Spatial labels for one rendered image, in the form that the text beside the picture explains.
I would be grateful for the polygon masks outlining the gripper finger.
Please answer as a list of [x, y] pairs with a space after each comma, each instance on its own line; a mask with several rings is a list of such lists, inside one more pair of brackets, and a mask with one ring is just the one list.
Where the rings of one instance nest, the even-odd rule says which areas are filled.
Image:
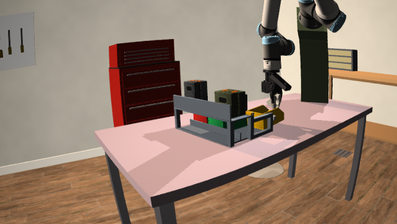
[[273, 109], [276, 108], [276, 96], [275, 96], [273, 89], [271, 89], [271, 91], [270, 91], [270, 99], [267, 100], [267, 104], [272, 106]]
[[283, 91], [281, 90], [280, 94], [277, 93], [275, 96], [276, 96], [276, 107], [280, 107]]

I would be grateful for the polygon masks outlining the red open bin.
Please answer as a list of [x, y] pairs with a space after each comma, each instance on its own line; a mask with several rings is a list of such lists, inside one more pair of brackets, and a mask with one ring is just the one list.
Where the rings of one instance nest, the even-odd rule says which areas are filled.
[[194, 114], [194, 120], [208, 124], [208, 117]]

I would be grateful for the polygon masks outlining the yellow bin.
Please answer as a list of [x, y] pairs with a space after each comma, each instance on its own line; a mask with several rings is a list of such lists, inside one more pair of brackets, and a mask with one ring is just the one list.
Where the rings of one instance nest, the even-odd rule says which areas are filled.
[[[284, 112], [282, 112], [279, 108], [275, 108], [275, 109], [270, 111], [264, 105], [260, 105], [258, 107], [252, 108], [252, 109], [247, 110], [247, 111], [254, 112], [254, 117], [260, 116], [260, 115], [263, 115], [263, 114], [267, 114], [267, 113], [273, 113], [273, 115], [276, 116], [276, 120], [273, 121], [273, 125], [275, 125], [275, 124], [277, 124], [277, 123], [279, 123], [279, 122], [284, 120]], [[254, 123], [254, 128], [264, 130], [264, 129], [267, 128], [267, 122], [268, 122], [268, 118], [264, 119], [264, 120], [261, 120], [261, 121], [258, 121], [258, 122], [255, 122]]]

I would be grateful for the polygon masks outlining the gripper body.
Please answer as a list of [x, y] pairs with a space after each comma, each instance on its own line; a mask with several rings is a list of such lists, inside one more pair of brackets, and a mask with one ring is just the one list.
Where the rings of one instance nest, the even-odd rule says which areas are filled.
[[280, 70], [263, 69], [263, 72], [265, 72], [265, 80], [262, 82], [262, 92], [270, 93], [271, 89], [273, 89], [275, 94], [280, 94], [282, 88], [270, 78], [271, 74], [276, 74]]

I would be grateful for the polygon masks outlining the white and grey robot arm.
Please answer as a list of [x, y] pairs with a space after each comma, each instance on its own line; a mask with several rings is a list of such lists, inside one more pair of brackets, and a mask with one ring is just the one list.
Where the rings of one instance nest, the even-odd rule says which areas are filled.
[[[299, 21], [305, 28], [317, 29], [324, 25], [336, 33], [346, 20], [346, 14], [340, 11], [334, 0], [298, 0], [298, 3]], [[281, 56], [292, 55], [295, 51], [293, 41], [277, 31], [280, 5], [281, 0], [265, 0], [262, 22], [257, 27], [262, 38], [264, 68], [268, 70], [281, 69]], [[271, 74], [270, 78], [284, 91], [291, 90], [291, 86], [278, 74]]]

